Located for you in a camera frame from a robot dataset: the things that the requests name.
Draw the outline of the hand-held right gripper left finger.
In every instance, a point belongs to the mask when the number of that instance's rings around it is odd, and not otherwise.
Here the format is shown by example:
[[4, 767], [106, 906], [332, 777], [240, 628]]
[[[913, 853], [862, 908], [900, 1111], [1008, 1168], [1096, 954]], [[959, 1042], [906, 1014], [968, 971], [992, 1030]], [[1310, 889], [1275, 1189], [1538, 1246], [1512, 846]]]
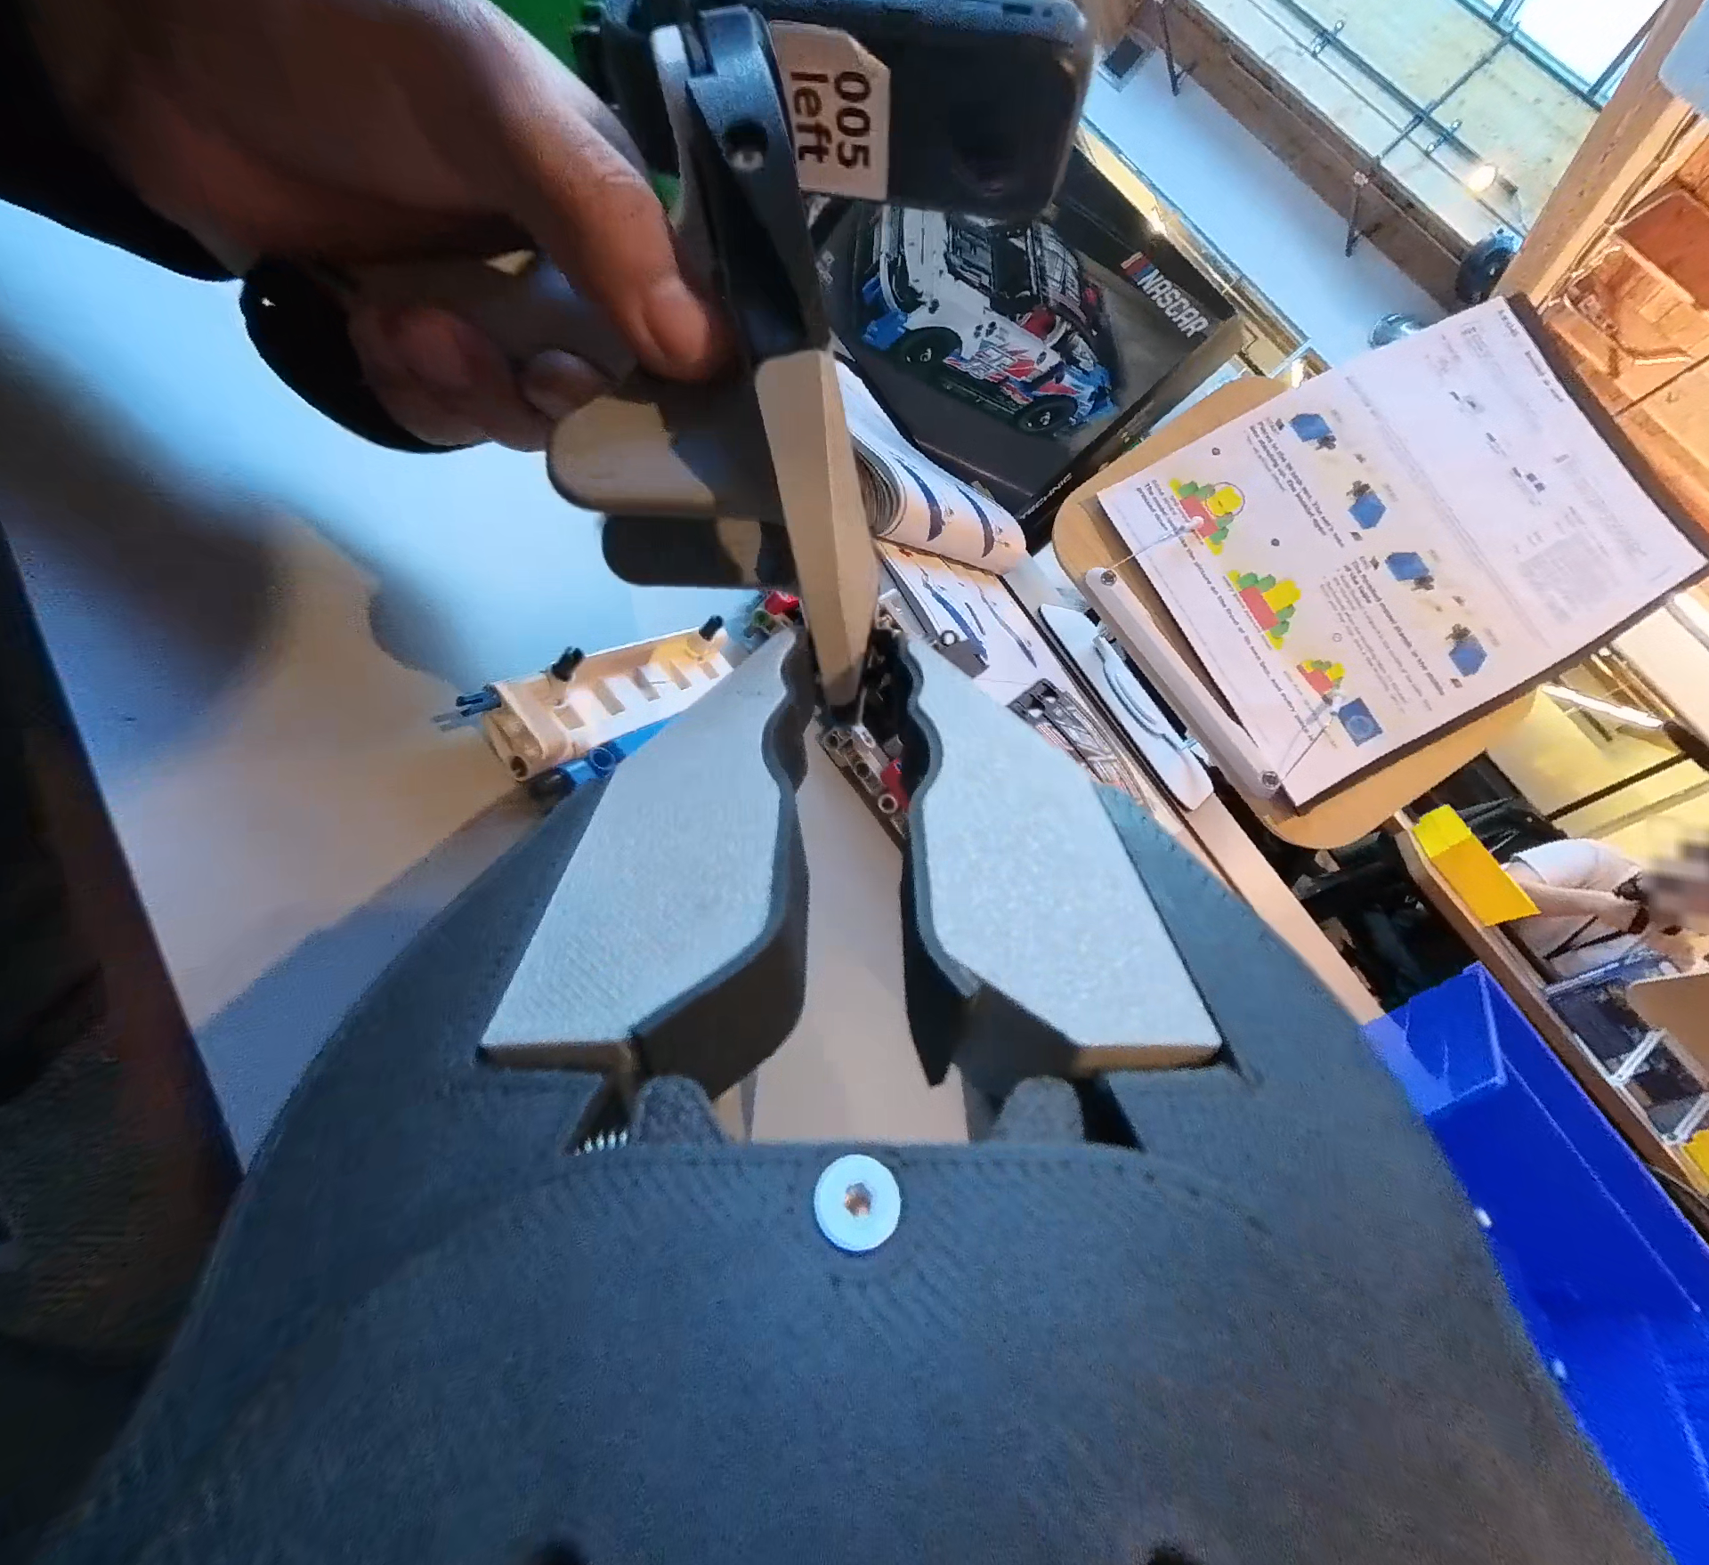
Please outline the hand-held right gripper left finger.
[[770, 636], [621, 763], [481, 1034], [503, 1068], [748, 1079], [805, 1003], [809, 641]]

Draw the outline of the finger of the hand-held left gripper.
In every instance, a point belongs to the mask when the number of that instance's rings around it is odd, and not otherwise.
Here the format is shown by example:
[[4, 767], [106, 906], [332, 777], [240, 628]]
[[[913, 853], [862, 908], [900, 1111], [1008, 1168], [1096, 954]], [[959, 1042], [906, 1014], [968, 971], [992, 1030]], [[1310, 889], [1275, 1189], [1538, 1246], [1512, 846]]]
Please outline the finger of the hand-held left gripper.
[[862, 689], [880, 588], [833, 351], [762, 361], [756, 396], [823, 700], [841, 712]]

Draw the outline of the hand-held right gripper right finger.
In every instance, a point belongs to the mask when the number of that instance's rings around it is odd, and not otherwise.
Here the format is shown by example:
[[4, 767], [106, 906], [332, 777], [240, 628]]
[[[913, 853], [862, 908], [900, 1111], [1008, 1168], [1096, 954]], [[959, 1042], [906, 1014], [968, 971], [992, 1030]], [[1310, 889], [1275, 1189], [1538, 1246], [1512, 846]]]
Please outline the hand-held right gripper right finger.
[[894, 645], [894, 685], [904, 985], [929, 1083], [1212, 1062], [1222, 1034], [1122, 842], [1131, 798], [915, 639]]

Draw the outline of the blue and white brick panel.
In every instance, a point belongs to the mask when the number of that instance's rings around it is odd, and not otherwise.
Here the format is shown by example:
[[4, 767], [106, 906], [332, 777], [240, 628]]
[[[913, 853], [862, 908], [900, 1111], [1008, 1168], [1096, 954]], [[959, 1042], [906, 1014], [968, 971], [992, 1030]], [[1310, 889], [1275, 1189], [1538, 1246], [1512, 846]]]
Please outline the blue and white brick panel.
[[733, 675], [752, 649], [715, 614], [627, 645], [568, 647], [544, 671], [456, 696], [432, 722], [473, 730], [542, 808], [607, 781], [642, 744]]

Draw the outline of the partly built brick car model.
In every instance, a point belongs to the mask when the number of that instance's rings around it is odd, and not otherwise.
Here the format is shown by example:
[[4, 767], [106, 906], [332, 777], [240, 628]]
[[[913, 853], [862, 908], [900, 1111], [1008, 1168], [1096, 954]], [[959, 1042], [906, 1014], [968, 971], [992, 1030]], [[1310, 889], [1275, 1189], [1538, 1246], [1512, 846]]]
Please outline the partly built brick car model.
[[[766, 588], [756, 592], [744, 620], [742, 637], [756, 647], [782, 628], [805, 626], [805, 610], [792, 590]], [[911, 795], [902, 771], [902, 736], [894, 732], [890, 702], [882, 694], [874, 700], [880, 712], [880, 730], [874, 732], [864, 720], [839, 718], [823, 706], [813, 712], [813, 742], [835, 771], [880, 822], [888, 838], [900, 848], [909, 842]]]

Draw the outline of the person's left hand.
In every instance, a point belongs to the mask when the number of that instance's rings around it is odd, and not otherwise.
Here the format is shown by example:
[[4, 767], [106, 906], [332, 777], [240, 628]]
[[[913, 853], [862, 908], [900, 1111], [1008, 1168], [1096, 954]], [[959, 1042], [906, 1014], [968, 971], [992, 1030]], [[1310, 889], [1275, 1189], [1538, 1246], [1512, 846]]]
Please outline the person's left hand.
[[[334, 268], [530, 245], [640, 366], [705, 380], [727, 363], [725, 325], [685, 278], [625, 131], [487, 0], [139, 0], [139, 11], [114, 117], [122, 166], [238, 276], [267, 260]], [[483, 333], [430, 306], [348, 306], [348, 329], [409, 437], [401, 451], [534, 451], [607, 384], [572, 355], [515, 374]]]

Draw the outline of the open building instruction booklet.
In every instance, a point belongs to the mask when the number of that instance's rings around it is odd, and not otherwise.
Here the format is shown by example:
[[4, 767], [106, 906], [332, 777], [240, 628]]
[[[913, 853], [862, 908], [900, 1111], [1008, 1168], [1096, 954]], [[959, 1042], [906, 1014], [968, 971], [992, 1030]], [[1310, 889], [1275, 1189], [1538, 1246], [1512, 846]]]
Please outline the open building instruction booklet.
[[845, 361], [837, 376], [898, 622], [1098, 781], [1147, 804], [1149, 777], [1159, 779], [1041, 626], [1043, 602], [1029, 606], [1010, 581], [1031, 565], [1014, 514], [909, 443]]

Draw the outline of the white flat pad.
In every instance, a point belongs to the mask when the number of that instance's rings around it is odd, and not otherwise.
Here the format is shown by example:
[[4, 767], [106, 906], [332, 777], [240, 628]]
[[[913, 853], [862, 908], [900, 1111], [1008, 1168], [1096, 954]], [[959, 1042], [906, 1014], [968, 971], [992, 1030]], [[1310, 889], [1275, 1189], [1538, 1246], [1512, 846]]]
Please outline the white flat pad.
[[1177, 728], [1106, 628], [1084, 610], [1051, 602], [1037, 608], [1037, 618], [1175, 802], [1186, 810], [1210, 802], [1216, 789], [1198, 745]]

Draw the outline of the black toy car box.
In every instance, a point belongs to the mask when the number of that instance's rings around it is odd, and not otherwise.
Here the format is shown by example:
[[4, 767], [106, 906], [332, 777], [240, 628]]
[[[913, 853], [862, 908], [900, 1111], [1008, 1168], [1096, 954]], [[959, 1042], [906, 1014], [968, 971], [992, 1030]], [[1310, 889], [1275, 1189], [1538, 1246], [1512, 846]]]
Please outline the black toy car box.
[[1088, 129], [1031, 223], [851, 202], [819, 262], [833, 331], [892, 421], [1033, 545], [1249, 339], [1222, 280]]

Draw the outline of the yellow plastic bin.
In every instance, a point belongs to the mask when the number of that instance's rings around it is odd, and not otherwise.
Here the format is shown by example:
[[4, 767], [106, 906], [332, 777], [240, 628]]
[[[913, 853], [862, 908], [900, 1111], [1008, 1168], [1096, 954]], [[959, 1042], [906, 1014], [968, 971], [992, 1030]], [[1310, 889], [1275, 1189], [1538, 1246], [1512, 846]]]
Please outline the yellow plastic bin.
[[1412, 836], [1424, 861], [1479, 924], [1501, 926], [1540, 916], [1530, 893], [1452, 806], [1422, 812]]

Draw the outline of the printed instruction sheet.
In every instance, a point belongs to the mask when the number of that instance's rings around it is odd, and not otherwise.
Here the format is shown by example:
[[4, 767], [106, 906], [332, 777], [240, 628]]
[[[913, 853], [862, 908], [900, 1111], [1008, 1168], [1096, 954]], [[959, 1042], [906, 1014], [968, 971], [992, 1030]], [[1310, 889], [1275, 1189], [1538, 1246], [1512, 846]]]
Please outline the printed instruction sheet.
[[1255, 773], [1312, 808], [1522, 698], [1705, 575], [1705, 528], [1497, 296], [1092, 500]]

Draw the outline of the person's dark clothing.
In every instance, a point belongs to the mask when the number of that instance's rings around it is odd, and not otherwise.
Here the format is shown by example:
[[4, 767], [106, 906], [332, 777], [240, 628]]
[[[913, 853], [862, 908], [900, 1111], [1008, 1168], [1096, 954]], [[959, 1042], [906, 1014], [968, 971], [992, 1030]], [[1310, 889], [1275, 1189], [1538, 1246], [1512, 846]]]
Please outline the person's dark clothing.
[[4, 543], [4, 1340], [79, 1362], [151, 1362], [238, 1181], [218, 1097]]

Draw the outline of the large blue plastic bin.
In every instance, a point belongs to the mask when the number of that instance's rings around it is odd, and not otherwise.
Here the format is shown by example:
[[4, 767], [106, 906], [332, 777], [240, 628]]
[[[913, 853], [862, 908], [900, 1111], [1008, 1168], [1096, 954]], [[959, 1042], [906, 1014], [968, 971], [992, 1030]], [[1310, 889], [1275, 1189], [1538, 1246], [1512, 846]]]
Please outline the large blue plastic bin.
[[1668, 1553], [1707, 1558], [1705, 1240], [1477, 967], [1369, 1020], [1577, 1421]]

